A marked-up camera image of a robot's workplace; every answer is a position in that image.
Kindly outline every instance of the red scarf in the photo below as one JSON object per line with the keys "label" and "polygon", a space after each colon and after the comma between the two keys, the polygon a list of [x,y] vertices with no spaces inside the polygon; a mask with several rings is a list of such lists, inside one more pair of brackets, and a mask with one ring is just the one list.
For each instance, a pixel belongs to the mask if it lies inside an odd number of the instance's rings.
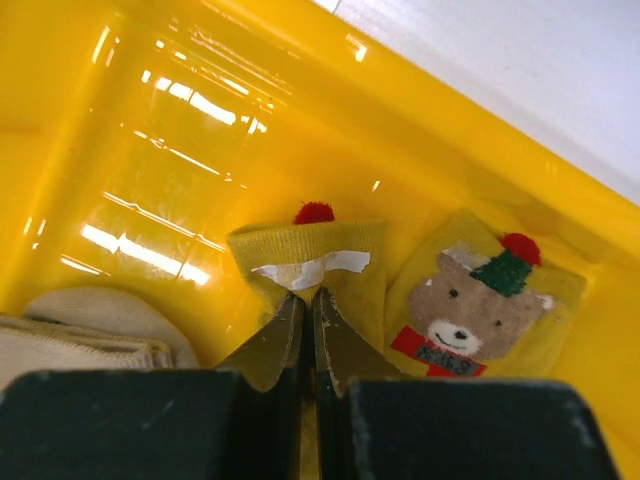
{"label": "red scarf", "polygon": [[400,331],[391,348],[429,365],[427,377],[477,377],[487,368],[468,357],[440,348],[409,327]]}

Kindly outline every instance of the bear ear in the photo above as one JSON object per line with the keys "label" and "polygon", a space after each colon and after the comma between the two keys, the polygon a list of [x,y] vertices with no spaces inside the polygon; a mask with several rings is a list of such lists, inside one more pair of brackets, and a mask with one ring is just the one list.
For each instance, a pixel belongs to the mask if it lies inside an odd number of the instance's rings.
{"label": "bear ear", "polygon": [[440,268],[441,272],[459,271],[464,273],[465,275],[469,273],[464,265],[457,262],[455,258],[450,256],[446,252],[440,252],[440,254],[438,255],[438,268]]}
{"label": "bear ear", "polygon": [[542,295],[531,290],[525,290],[513,298],[520,310],[528,312],[528,317],[538,320],[556,307],[556,299],[551,295]]}

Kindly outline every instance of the bear print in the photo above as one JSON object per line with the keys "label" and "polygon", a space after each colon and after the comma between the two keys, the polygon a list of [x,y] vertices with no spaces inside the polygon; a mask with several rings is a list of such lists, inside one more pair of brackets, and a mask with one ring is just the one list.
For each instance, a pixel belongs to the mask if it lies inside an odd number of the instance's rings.
{"label": "bear print", "polygon": [[[554,307],[551,296],[524,288],[531,265],[517,255],[506,249],[488,259],[464,245],[441,252],[439,272],[420,282],[409,296],[416,331],[437,348],[476,361],[504,357]],[[516,277],[521,282],[512,288],[514,282],[509,280]]]}

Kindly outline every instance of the yellow sock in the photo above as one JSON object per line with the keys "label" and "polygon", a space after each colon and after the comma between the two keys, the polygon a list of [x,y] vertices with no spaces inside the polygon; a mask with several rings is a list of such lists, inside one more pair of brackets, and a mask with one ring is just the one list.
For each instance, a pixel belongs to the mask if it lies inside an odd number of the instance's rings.
{"label": "yellow sock", "polygon": [[248,226],[228,243],[243,277],[269,303],[287,291],[307,304],[327,287],[344,318],[382,351],[384,224],[378,220],[304,225]]}
{"label": "yellow sock", "polygon": [[389,291],[385,356],[417,376],[542,376],[585,281],[540,265],[522,234],[501,239],[461,212],[411,257]]}

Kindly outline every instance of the folded socks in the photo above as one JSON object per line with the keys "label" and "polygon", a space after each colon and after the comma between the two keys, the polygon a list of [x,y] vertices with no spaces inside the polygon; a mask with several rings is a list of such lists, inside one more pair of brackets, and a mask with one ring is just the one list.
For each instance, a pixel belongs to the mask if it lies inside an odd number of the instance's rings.
{"label": "folded socks", "polygon": [[34,299],[22,318],[0,315],[0,389],[34,370],[196,366],[173,325],[118,290],[56,290]]}
{"label": "folded socks", "polygon": [[121,290],[101,287],[53,290],[33,299],[23,316],[159,341],[171,347],[175,367],[198,367],[184,335],[149,304]]}

